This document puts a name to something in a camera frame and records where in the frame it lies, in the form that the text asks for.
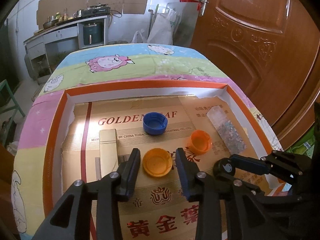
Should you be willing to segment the yellow orange bottle cap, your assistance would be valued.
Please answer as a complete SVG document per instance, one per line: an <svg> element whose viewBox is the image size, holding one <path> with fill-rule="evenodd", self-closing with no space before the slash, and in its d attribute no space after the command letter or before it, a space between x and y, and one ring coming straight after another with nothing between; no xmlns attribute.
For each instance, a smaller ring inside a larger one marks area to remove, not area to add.
<svg viewBox="0 0 320 240"><path fill-rule="evenodd" d="M166 176L172 169L173 161L170 153L162 148L153 148L143 157L144 171L155 178Z"/></svg>

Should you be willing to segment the blue bottle cap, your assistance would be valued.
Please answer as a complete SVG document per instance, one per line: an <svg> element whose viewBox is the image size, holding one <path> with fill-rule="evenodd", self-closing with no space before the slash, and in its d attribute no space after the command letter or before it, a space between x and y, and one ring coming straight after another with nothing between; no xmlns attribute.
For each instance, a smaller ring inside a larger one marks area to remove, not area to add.
<svg viewBox="0 0 320 240"><path fill-rule="evenodd" d="M161 135L165 132L168 119L161 113L150 112L143 117L143 129L150 135Z"/></svg>

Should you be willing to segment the green printed cardboard box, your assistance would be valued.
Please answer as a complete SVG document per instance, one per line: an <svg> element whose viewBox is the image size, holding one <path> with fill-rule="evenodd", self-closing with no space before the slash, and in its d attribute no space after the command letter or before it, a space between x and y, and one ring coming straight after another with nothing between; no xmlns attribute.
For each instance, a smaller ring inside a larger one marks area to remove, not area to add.
<svg viewBox="0 0 320 240"><path fill-rule="evenodd" d="M297 142L287 149L287 152L312 158L315 142L314 126L312 126Z"/></svg>

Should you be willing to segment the gold rectangular box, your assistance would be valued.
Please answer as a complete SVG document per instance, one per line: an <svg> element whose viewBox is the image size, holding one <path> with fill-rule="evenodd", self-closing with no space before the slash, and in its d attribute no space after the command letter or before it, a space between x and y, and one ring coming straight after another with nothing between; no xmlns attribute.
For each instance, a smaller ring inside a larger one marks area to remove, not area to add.
<svg viewBox="0 0 320 240"><path fill-rule="evenodd" d="M115 129L100 131L100 169L103 178L118 168L117 137Z"/></svg>

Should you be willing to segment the orange rimmed cardboard tray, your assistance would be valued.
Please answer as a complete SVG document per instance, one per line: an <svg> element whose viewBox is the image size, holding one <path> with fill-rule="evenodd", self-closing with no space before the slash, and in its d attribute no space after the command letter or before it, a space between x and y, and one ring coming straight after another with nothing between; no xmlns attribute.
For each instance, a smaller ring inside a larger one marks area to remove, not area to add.
<svg viewBox="0 0 320 240"><path fill-rule="evenodd" d="M184 149L189 161L211 173L213 165L230 152L207 117L219 106L238 130L247 148L243 155L261 158L272 146L256 118L236 92L225 83L143 80L101 83L63 92L50 128L43 169L43 207L48 215L62 194L77 179L90 183L101 179L100 131L115 129L118 165L134 148L141 155L162 148L175 158ZM143 117L157 112L168 119L165 132L150 135ZM207 132L212 148L193 154L187 141L195 130ZM124 239L194 239L196 203L183 197L175 166L163 177L139 169L135 192L119 203Z"/></svg>

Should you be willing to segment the colourful cartoon sheep blanket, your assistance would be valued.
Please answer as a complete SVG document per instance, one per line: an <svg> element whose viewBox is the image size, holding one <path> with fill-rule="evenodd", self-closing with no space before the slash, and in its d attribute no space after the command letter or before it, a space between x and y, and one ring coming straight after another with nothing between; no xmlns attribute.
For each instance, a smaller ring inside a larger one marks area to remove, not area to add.
<svg viewBox="0 0 320 240"><path fill-rule="evenodd" d="M11 201L21 239L31 239L44 218L44 148L63 91L94 83L125 80L195 80L230 85L250 109L273 148L281 144L267 120L235 79L198 51L159 44L119 44L69 54L52 73L22 128L11 183Z"/></svg>

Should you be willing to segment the green metal stool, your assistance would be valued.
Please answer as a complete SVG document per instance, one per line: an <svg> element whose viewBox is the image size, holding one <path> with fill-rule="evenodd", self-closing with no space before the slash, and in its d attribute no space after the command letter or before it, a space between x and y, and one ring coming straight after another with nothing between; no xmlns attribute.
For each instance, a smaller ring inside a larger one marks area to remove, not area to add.
<svg viewBox="0 0 320 240"><path fill-rule="evenodd" d="M20 115L24 118L25 113L22 110L22 108L20 107L19 103L17 102L17 100L16 100L16 98L15 98L6 79L1 81L1 91L4 89L7 91L9 98L8 98L8 102L4 106L1 107L1 114L13 111L11 117L8 119L9 122L7 124L7 127L9 129L12 126L12 123L14 122L15 115L19 112Z"/></svg>

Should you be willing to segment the brown wooden door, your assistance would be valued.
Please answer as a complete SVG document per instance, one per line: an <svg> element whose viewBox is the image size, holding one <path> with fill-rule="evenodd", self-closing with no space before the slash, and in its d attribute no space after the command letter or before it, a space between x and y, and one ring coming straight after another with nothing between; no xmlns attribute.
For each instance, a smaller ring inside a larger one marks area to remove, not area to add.
<svg viewBox="0 0 320 240"><path fill-rule="evenodd" d="M203 0L191 47L241 88L283 148L312 126L319 30L299 0Z"/></svg>

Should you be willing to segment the dark green air fryer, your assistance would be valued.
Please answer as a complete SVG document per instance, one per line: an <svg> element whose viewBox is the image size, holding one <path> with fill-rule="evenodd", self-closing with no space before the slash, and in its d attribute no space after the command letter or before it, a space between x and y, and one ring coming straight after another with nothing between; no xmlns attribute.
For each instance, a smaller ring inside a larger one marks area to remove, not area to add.
<svg viewBox="0 0 320 240"><path fill-rule="evenodd" d="M99 44L104 41L104 25L102 22L85 24L83 27L84 45Z"/></svg>

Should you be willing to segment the white kitchen counter cabinet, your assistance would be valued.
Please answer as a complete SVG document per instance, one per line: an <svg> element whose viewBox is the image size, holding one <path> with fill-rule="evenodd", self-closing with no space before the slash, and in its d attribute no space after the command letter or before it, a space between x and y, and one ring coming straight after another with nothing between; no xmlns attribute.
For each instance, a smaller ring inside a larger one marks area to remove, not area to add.
<svg viewBox="0 0 320 240"><path fill-rule="evenodd" d="M93 22L103 23L104 41L85 46L83 27ZM68 54L77 50L106 45L110 22L111 15L82 18L34 35L24 41L26 65L31 67L38 76L51 74Z"/></svg>

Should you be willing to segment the white plastic bag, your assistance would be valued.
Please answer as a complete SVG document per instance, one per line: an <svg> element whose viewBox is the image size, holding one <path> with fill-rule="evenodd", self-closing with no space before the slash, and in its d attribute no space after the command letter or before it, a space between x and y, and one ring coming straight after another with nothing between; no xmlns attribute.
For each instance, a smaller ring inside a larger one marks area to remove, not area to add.
<svg viewBox="0 0 320 240"><path fill-rule="evenodd" d="M148 34L138 30L131 42L189 47L199 10L200 4L194 1L168 3L165 12L154 13Z"/></svg>

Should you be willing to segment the black gas stove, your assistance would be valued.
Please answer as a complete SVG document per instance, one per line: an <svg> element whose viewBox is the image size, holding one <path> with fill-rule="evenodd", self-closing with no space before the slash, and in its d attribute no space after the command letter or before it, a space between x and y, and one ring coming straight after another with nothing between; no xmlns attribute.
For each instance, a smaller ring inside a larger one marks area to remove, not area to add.
<svg viewBox="0 0 320 240"><path fill-rule="evenodd" d="M108 15L111 8L106 4L96 4L82 10L81 17L95 17L100 15Z"/></svg>

